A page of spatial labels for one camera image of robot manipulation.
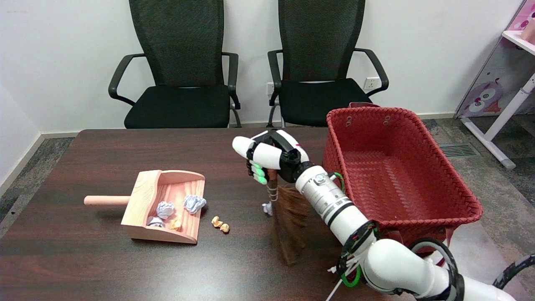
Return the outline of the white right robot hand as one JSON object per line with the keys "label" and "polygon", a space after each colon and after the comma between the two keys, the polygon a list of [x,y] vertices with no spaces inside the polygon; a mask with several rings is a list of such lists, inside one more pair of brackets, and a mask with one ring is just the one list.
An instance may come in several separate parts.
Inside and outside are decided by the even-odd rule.
{"label": "white right robot hand", "polygon": [[232,147],[247,160],[248,174],[262,184],[271,179],[268,170],[277,171],[287,183],[296,183],[302,172],[313,166],[300,143],[286,131],[275,128],[252,138],[237,136]]}

